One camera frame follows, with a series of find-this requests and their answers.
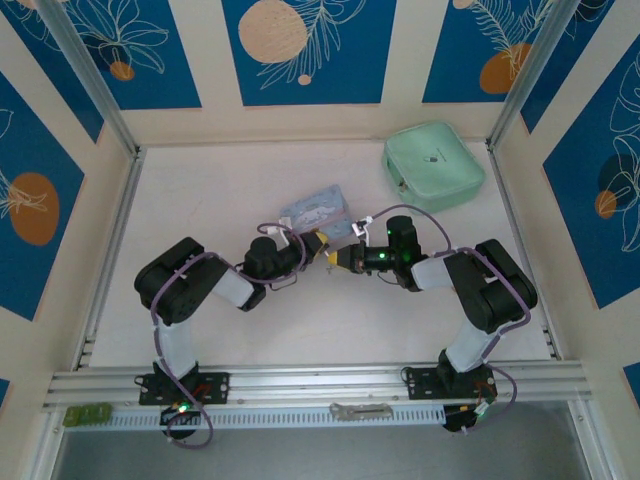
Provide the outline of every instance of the mint green pouch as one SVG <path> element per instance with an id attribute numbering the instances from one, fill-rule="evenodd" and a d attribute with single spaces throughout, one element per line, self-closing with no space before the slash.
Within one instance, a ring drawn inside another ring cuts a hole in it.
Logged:
<path id="1" fill-rule="evenodd" d="M 430 213 L 468 202 L 485 179 L 467 145 L 443 122 L 389 137 L 382 162 L 402 201 Z"/>

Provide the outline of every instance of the cable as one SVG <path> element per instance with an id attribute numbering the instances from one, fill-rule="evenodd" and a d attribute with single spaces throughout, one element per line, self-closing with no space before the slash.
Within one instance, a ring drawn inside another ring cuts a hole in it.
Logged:
<path id="1" fill-rule="evenodd" d="M 217 256 L 217 255 L 211 252 L 201 253 L 199 255 L 196 255 L 192 259 L 190 259 L 182 267 L 176 270 L 176 272 L 171 276 L 171 278 L 169 278 L 169 280 L 167 280 L 166 283 L 162 285 L 162 287 L 160 287 L 160 290 L 158 290 L 158 293 L 156 293 L 156 296 L 153 297 L 153 301 L 151 302 L 151 307 L 149 308 L 149 311 L 151 312 L 151 320 L 153 321 L 153 327 L 154 327 L 153 343 L 156 347 L 156 353 L 158 354 L 158 361 L 162 366 L 162 370 L 167 375 L 167 377 L 169 377 L 169 379 L 171 379 L 171 381 L 184 394 L 187 400 L 189 400 L 189 402 L 191 402 L 191 404 L 202 414 L 205 421 L 207 422 L 207 426 L 209 427 L 209 435 L 207 436 L 207 439 L 204 442 L 195 444 L 195 445 L 190 445 L 187 443 L 176 442 L 173 440 L 173 438 L 171 438 L 171 422 L 169 422 L 167 424 L 167 437 L 169 438 L 169 441 L 174 445 L 180 448 L 184 448 L 186 450 L 199 450 L 201 448 L 205 448 L 207 445 L 211 443 L 211 440 L 213 440 L 213 422 L 211 421 L 211 417 L 209 417 L 209 414 L 206 412 L 202 404 L 198 402 L 193 395 L 191 395 L 189 390 L 187 390 L 184 385 L 182 385 L 180 380 L 171 371 L 171 368 L 169 367 L 169 364 L 167 363 L 167 361 L 164 359 L 164 354 L 162 352 L 162 345 L 160 344 L 160 327 L 159 327 L 160 320 L 158 319 L 158 302 L 162 298 L 162 295 L 164 295 L 165 292 L 168 290 L 168 288 L 173 284 L 173 282 L 175 282 L 178 278 L 180 278 L 180 276 L 184 272 L 186 272 L 189 268 L 191 268 L 195 263 L 199 262 L 200 260 L 203 260 L 205 258 L 211 258 L 214 256 Z"/>
<path id="2" fill-rule="evenodd" d="M 393 206 L 391 206 L 389 208 L 385 208 L 381 212 L 378 212 L 375 215 L 372 215 L 371 218 L 373 220 L 375 220 L 376 218 L 379 218 L 382 215 L 384 215 L 385 213 L 388 213 L 391 210 L 395 210 L 396 208 L 408 208 L 409 210 L 415 210 L 416 212 L 419 212 L 422 215 L 424 215 L 425 217 L 427 217 L 429 220 L 431 220 L 431 222 L 436 227 L 438 227 L 438 230 L 440 230 L 440 232 L 442 233 L 442 236 L 444 237 L 445 241 L 447 242 L 447 249 L 443 250 L 441 252 L 436 252 L 434 257 L 441 257 L 442 255 L 447 255 L 449 253 L 453 253 L 454 252 L 453 247 L 451 246 L 451 238 L 449 238 L 449 235 L 447 234 L 447 232 L 444 229 L 444 227 L 440 224 L 440 222 L 438 222 L 438 220 L 436 220 L 436 218 L 433 215 L 431 215 L 429 212 L 427 212 L 425 210 L 422 210 L 421 208 L 414 207 L 413 205 L 409 205 L 408 203 L 399 203 L 399 204 L 393 205 Z"/>
<path id="3" fill-rule="evenodd" d="M 165 284 L 162 285 L 162 287 L 160 287 L 160 290 L 158 290 L 158 293 L 156 293 L 155 297 L 153 297 L 153 301 L 151 302 L 151 307 L 149 308 L 149 312 L 151 313 L 151 320 L 153 322 L 153 327 L 154 327 L 154 329 L 153 329 L 153 343 L 155 345 L 156 353 L 158 355 L 158 361 L 160 362 L 160 365 L 162 366 L 162 370 L 167 375 L 167 377 L 169 377 L 169 379 L 184 394 L 184 396 L 187 398 L 187 400 L 189 400 L 189 402 L 202 414 L 202 416 L 204 417 L 205 421 L 207 422 L 207 426 L 208 426 L 208 430 L 209 430 L 209 434 L 207 436 L 207 439 L 202 443 L 195 444 L 195 445 L 190 445 L 190 444 L 186 444 L 186 443 L 179 443 L 179 442 L 174 441 L 171 438 L 171 425 L 173 424 L 173 422 L 169 422 L 167 424 L 167 437 L 169 438 L 171 443 L 173 443 L 174 445 L 176 445 L 176 446 L 178 446 L 180 448 L 184 448 L 184 449 L 187 449 L 187 450 L 199 450 L 199 449 L 205 448 L 207 445 L 209 445 L 211 443 L 211 440 L 213 440 L 213 422 L 211 421 L 211 417 L 206 412 L 204 406 L 200 402 L 198 402 L 193 395 L 191 395 L 189 390 L 187 390 L 184 385 L 182 385 L 180 380 L 171 371 L 171 368 L 169 367 L 169 364 L 167 363 L 167 361 L 164 359 L 164 353 L 162 352 L 162 345 L 160 344 L 160 328 L 159 328 L 160 320 L 158 318 L 158 303 L 160 302 L 160 299 L 162 298 L 162 296 L 169 289 L 169 287 L 178 278 L 180 278 L 180 276 L 182 274 L 184 274 L 184 272 L 186 272 L 194 264 L 198 263 L 200 260 L 203 260 L 203 259 L 216 257 L 220 261 L 222 261 L 227 267 L 229 267 L 234 272 L 236 272 L 238 275 L 240 275 L 244 279 L 246 279 L 246 280 L 248 280 L 250 282 L 254 282 L 254 283 L 260 283 L 260 284 L 280 283 L 280 282 L 283 282 L 283 281 L 291 278 L 293 275 L 296 275 L 304 267 L 304 264 L 305 264 L 305 261 L 306 261 L 306 255 L 307 255 L 307 251 L 306 251 L 306 248 L 304 246 L 304 241 L 302 240 L 302 237 L 300 235 L 298 235 L 297 233 L 295 233 L 289 227 L 287 227 L 285 225 L 280 225 L 279 223 L 261 223 L 260 225 L 258 225 L 257 230 L 258 230 L 259 233 L 265 234 L 266 231 L 264 230 L 264 228 L 265 227 L 269 227 L 269 226 L 275 226 L 275 227 L 279 227 L 279 228 L 282 228 L 284 230 L 287 230 L 294 237 L 296 237 L 296 239 L 300 243 L 300 249 L 301 249 L 300 263 L 297 265 L 297 267 L 294 270 L 291 271 L 291 273 L 289 273 L 287 275 L 284 275 L 284 276 L 282 276 L 280 278 L 277 278 L 275 280 L 259 280 L 259 279 L 256 279 L 256 278 L 249 277 L 248 275 L 244 275 L 242 272 L 238 272 L 237 268 L 235 266 L 231 265 L 225 259 L 220 257 L 217 253 L 204 252 L 204 253 L 201 253 L 201 254 L 196 255 L 195 257 L 189 259 L 182 267 L 180 267 L 178 270 L 176 270 L 176 272 L 169 278 L 169 280 L 167 280 L 165 282 Z"/>
<path id="4" fill-rule="evenodd" d="M 440 224 L 440 222 L 438 222 L 435 219 L 435 217 L 433 215 L 429 214 L 428 212 L 422 210 L 421 208 L 414 207 L 413 205 L 408 205 L 406 203 L 403 203 L 403 204 L 393 205 L 393 206 L 391 206 L 389 208 L 385 208 L 381 212 L 378 212 L 377 214 L 373 215 L 372 218 L 375 220 L 376 218 L 379 218 L 382 215 L 384 215 L 385 213 L 390 212 L 391 210 L 395 210 L 396 208 L 408 208 L 408 209 L 415 210 L 417 212 L 422 213 L 429 220 L 431 220 L 431 222 L 436 227 L 438 227 L 438 230 L 440 230 L 440 232 L 442 232 L 442 236 L 445 238 L 445 240 L 447 242 L 447 250 L 443 250 L 441 252 L 436 252 L 434 254 L 434 258 L 441 257 L 441 256 L 444 256 L 444 255 L 453 254 L 453 253 L 468 253 L 468 254 L 473 255 L 478 260 L 480 260 L 484 264 L 484 266 L 487 267 L 495 275 L 495 277 L 500 281 L 500 283 L 502 283 L 502 285 L 504 285 L 504 287 L 511 294 L 511 296 L 513 296 L 513 298 L 516 300 L 516 302 L 518 302 L 518 305 L 520 306 L 520 308 L 522 309 L 522 312 L 524 313 L 524 318 L 522 319 L 522 321 L 520 321 L 518 323 L 515 323 L 513 325 L 508 325 L 508 326 L 506 326 L 506 327 L 504 327 L 502 329 L 498 329 L 498 335 L 496 335 L 491 340 L 489 345 L 487 345 L 487 348 L 485 348 L 485 350 L 480 355 L 480 358 L 482 359 L 482 362 L 484 364 L 486 364 L 488 368 L 498 372 L 500 375 L 502 375 L 507 380 L 509 380 L 511 382 L 511 385 L 513 385 L 513 393 L 511 394 L 511 399 L 509 400 L 509 403 L 507 404 L 507 406 L 504 409 L 502 409 L 500 411 L 500 413 L 498 413 L 494 417 L 491 417 L 491 419 L 494 419 L 494 420 L 496 418 L 500 418 L 505 413 L 507 413 L 511 409 L 513 404 L 515 403 L 516 397 L 518 396 L 518 386 L 516 384 L 516 381 L 513 379 L 513 377 L 511 377 L 507 372 L 505 372 L 504 370 L 502 370 L 502 369 L 500 369 L 498 367 L 495 367 L 495 366 L 489 364 L 487 362 L 487 357 L 493 351 L 493 349 L 496 347 L 496 345 L 498 344 L 498 342 L 504 336 L 505 333 L 510 332 L 511 330 L 515 330 L 516 328 L 524 327 L 525 325 L 527 325 L 531 321 L 531 310 L 529 309 L 529 306 L 526 304 L 526 302 L 523 300 L 523 298 L 520 296 L 520 294 L 517 292 L 517 290 L 509 283 L 509 281 L 505 278 L 505 276 L 491 262 L 489 262 L 487 257 L 485 257 L 480 252 L 478 252 L 477 250 L 475 250 L 473 248 L 470 248 L 470 247 L 462 247 L 462 248 L 458 248 L 458 249 L 453 249 L 452 244 L 451 244 L 451 238 L 447 234 L 447 232 L 444 229 L 444 227 Z M 480 425 L 476 425 L 474 427 L 467 428 L 467 429 L 465 429 L 463 431 L 466 434 L 470 430 L 475 430 L 477 428 L 481 428 L 481 426 L 486 425 L 487 423 L 490 423 L 490 422 L 483 422 Z"/>
<path id="5" fill-rule="evenodd" d="M 516 381 L 513 379 L 513 377 L 511 375 L 509 375 L 507 372 L 505 372 L 504 370 L 502 370 L 501 368 L 498 368 L 498 367 L 496 367 L 494 365 L 491 365 L 489 363 L 487 363 L 487 367 L 489 367 L 491 370 L 493 370 L 495 372 L 498 372 L 504 378 L 509 380 L 509 382 L 511 382 L 511 385 L 513 387 L 513 391 L 511 393 L 511 398 L 509 399 L 509 403 L 507 403 L 507 405 L 502 410 L 500 410 L 494 416 L 490 417 L 486 422 L 481 422 L 480 424 L 476 424 L 473 427 L 464 428 L 462 430 L 462 433 L 464 435 L 466 435 L 470 431 L 475 431 L 475 430 L 477 430 L 479 428 L 485 427 L 486 425 L 488 425 L 490 423 L 493 423 L 496 420 L 502 418 L 509 410 L 511 410 L 513 405 L 516 403 L 516 397 L 518 396 L 518 385 L 516 384 Z"/>
<path id="6" fill-rule="evenodd" d="M 469 247 L 459 248 L 455 250 L 455 252 L 470 253 L 471 255 L 475 256 L 478 260 L 480 260 L 485 267 L 491 270 L 491 272 L 496 276 L 496 278 L 500 281 L 500 283 L 504 285 L 504 287 L 515 299 L 515 301 L 518 302 L 518 305 L 520 305 L 520 308 L 524 313 L 524 319 L 522 319 L 521 322 L 515 323 L 513 325 L 508 325 L 502 329 L 498 329 L 498 335 L 496 335 L 493 338 L 493 340 L 491 340 L 489 345 L 487 345 L 487 348 L 485 348 L 485 350 L 480 355 L 480 357 L 482 358 L 482 361 L 486 363 L 487 357 L 493 351 L 493 349 L 496 347 L 496 345 L 498 344 L 498 342 L 504 336 L 505 333 L 510 332 L 511 330 L 515 330 L 516 328 L 524 327 L 531 321 L 531 310 L 529 309 L 526 302 L 522 299 L 520 294 L 517 292 L 517 290 L 513 288 L 513 286 L 509 283 L 509 281 L 505 278 L 505 276 L 491 262 L 489 262 L 489 260 L 487 260 L 487 257 L 482 255 L 477 250 Z"/>

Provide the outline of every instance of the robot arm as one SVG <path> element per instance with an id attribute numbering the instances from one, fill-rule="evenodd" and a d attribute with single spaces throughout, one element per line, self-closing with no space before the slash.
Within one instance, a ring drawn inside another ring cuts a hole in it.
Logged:
<path id="1" fill-rule="evenodd" d="M 468 251 L 430 258 L 421 252 L 411 217 L 387 221 L 387 247 L 369 247 L 365 241 L 344 247 L 329 262 L 353 273 L 393 271 L 398 284 L 411 292 L 452 287 L 467 316 L 454 342 L 440 355 L 438 376 L 455 396 L 464 375 L 483 367 L 488 349 L 497 342 L 500 328 L 524 316 L 509 290 L 494 272 Z M 475 251 L 502 274 L 520 298 L 533 308 L 538 297 L 533 284 L 497 240 L 487 240 Z"/>
<path id="2" fill-rule="evenodd" d="M 162 319 L 157 326 L 158 343 L 164 364 L 154 362 L 154 374 L 146 379 L 149 383 L 145 386 L 153 390 L 155 399 L 161 404 L 183 400 L 166 368 L 189 391 L 202 384 L 192 347 L 190 317 L 210 293 L 242 311 L 252 310 L 265 298 L 266 285 L 294 275 L 297 268 L 306 268 L 326 249 L 327 241 L 322 233 L 303 233 L 278 250 L 271 238 L 258 237 L 245 254 L 241 270 L 236 271 L 215 254 L 204 255 L 172 282 L 157 303 L 156 313 Z M 174 273 L 203 253 L 204 247 L 187 237 L 144 267 L 134 282 L 142 304 L 151 309 L 154 298 Z"/>

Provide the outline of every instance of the metal bracket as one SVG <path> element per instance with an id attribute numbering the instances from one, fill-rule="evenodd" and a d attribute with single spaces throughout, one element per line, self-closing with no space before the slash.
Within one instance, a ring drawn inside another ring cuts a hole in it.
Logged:
<path id="1" fill-rule="evenodd" d="M 155 373 L 137 377 L 140 385 L 140 405 L 171 405 L 176 399 L 163 394 L 161 380 Z M 226 405 L 229 393 L 229 374 L 198 373 L 191 394 L 203 405 Z"/>
<path id="2" fill-rule="evenodd" d="M 436 368 L 402 369 L 402 380 L 407 385 L 409 400 L 442 400 L 448 398 L 471 399 L 479 396 L 497 397 L 495 379 L 489 369 L 482 369 L 473 378 L 465 379 L 465 386 L 455 386 L 455 392 L 449 392 L 436 373 Z"/>
<path id="3" fill-rule="evenodd" d="M 393 417 L 393 410 L 386 403 L 373 405 L 340 405 L 332 403 L 329 411 L 335 420 L 342 422 Z"/>

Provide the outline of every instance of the white cable tray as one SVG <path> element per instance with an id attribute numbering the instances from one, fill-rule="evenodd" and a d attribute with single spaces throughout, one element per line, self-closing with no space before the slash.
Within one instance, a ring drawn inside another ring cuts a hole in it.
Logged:
<path id="1" fill-rule="evenodd" d="M 399 425 L 443 425 L 446 422 L 442 405 L 416 405 L 393 407 L 387 418 L 370 418 L 355 421 L 337 420 L 328 408 L 261 408 L 215 409 L 207 413 L 213 426 L 219 430 L 257 428 L 321 428 Z M 107 423 L 70 427 L 67 431 L 145 431 L 164 429 L 159 424 L 158 411 L 114 411 Z M 171 427 L 172 430 L 205 429 L 199 418 L 191 424 Z"/>

